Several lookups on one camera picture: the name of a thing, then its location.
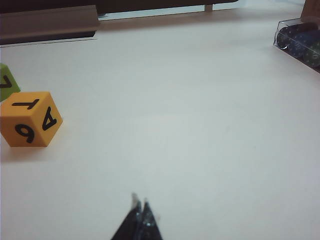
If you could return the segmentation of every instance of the plastic container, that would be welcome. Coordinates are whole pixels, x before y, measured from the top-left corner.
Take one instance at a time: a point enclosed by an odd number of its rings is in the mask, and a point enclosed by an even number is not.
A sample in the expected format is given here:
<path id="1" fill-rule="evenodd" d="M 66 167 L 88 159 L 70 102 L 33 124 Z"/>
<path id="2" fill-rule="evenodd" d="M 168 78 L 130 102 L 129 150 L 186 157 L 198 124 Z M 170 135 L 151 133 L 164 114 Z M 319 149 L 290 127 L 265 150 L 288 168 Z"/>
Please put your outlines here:
<path id="1" fill-rule="evenodd" d="M 274 45 L 320 73 L 320 18 L 280 21 Z"/>

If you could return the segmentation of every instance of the white surface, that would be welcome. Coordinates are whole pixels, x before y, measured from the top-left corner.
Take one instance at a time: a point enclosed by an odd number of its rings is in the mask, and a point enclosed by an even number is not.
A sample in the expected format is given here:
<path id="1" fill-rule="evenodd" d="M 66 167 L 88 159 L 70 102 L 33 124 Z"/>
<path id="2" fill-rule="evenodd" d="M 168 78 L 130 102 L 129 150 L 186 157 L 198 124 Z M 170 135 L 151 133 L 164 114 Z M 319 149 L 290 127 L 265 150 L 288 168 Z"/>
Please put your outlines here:
<path id="1" fill-rule="evenodd" d="M 106 21 L 97 40 L 1 49 L 64 123 L 1 138 L 3 240 L 109 240 L 131 192 L 165 240 L 318 240 L 319 73 L 273 47 L 299 4 Z"/>

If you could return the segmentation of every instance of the green die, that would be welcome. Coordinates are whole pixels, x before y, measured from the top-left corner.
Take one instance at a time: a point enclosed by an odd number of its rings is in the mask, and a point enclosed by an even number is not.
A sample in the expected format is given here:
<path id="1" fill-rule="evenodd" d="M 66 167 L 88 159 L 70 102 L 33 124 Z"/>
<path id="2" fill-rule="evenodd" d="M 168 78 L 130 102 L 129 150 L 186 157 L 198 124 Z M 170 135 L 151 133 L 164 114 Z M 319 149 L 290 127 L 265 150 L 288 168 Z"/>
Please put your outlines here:
<path id="1" fill-rule="evenodd" d="M 7 99 L 12 93 L 20 92 L 16 80 L 12 76 L 7 65 L 0 63 L 0 102 Z"/>

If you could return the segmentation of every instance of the dark object at top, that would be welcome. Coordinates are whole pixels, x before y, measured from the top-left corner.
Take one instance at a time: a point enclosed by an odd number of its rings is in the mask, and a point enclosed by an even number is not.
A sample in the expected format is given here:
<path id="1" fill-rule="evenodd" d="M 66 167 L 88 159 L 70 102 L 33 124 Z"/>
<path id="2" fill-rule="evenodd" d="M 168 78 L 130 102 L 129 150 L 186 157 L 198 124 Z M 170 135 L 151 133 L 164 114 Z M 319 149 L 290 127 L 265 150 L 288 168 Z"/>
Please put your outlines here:
<path id="1" fill-rule="evenodd" d="M 107 14 L 150 9 L 233 3 L 237 1 L 238 0 L 1 0 L 0 13 L 96 5 L 98 14 Z"/>
<path id="2" fill-rule="evenodd" d="M 0 45 L 88 38 L 98 27 L 94 5 L 4 13 L 0 14 Z"/>
<path id="3" fill-rule="evenodd" d="M 315 16 L 320 17 L 320 1 L 305 0 L 301 17 Z"/>

